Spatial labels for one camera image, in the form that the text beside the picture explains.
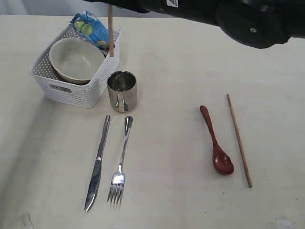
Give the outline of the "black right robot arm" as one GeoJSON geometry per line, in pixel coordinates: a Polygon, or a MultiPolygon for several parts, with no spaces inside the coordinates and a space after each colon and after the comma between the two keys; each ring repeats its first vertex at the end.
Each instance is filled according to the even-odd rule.
{"type": "Polygon", "coordinates": [[[219,27],[257,49],[305,37],[303,0],[106,0],[138,13],[157,12],[219,27]]]}

